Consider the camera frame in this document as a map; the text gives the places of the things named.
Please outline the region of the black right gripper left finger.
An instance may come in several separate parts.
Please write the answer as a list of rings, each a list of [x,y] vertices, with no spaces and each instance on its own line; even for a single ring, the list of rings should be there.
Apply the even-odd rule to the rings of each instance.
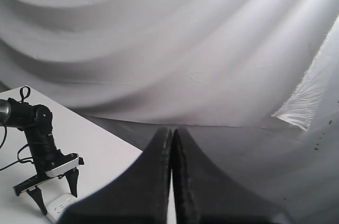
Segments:
[[[136,161],[104,188],[69,206],[59,223],[166,223],[173,133],[158,129]]]

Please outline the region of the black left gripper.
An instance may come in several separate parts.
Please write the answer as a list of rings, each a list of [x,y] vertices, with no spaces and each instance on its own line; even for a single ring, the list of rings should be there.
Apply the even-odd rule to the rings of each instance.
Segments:
[[[19,196],[22,192],[26,191],[26,193],[37,204],[41,213],[43,215],[47,215],[48,211],[43,201],[42,192],[41,192],[41,189],[37,187],[37,185],[42,184],[50,179],[53,179],[46,175],[46,171],[49,171],[56,166],[64,164],[67,161],[75,159],[77,156],[79,157],[78,166],[84,165],[84,160],[82,157],[79,156],[79,154],[70,153],[70,154],[64,155],[60,149],[58,149],[55,152],[55,155],[53,155],[52,159],[47,159],[47,160],[39,159],[38,160],[36,158],[38,163],[34,164],[34,167],[35,167],[35,170],[37,171],[37,174],[25,180],[24,182],[14,186],[13,187],[14,194],[16,196]],[[77,167],[67,171],[66,173],[60,176],[57,176],[57,178],[59,179],[63,177],[66,178],[68,185],[69,185],[70,192],[76,198],[78,197],[78,193],[77,193],[78,176],[79,176],[79,170],[77,169]]]

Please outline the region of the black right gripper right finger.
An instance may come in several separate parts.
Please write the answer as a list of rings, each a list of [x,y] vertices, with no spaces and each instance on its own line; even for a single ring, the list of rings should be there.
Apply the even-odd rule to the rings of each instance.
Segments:
[[[288,223],[288,214],[226,175],[185,128],[174,131],[172,175],[177,223]]]

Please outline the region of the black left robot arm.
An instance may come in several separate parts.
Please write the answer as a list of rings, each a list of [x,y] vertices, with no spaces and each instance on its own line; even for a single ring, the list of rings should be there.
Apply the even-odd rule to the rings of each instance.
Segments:
[[[1,126],[23,131],[30,149],[36,175],[13,187],[15,195],[26,192],[47,215],[38,185],[55,177],[66,178],[70,192],[77,197],[79,165],[84,160],[77,153],[64,155],[55,145],[52,134],[52,112],[45,105],[30,105],[12,98],[1,100]]]

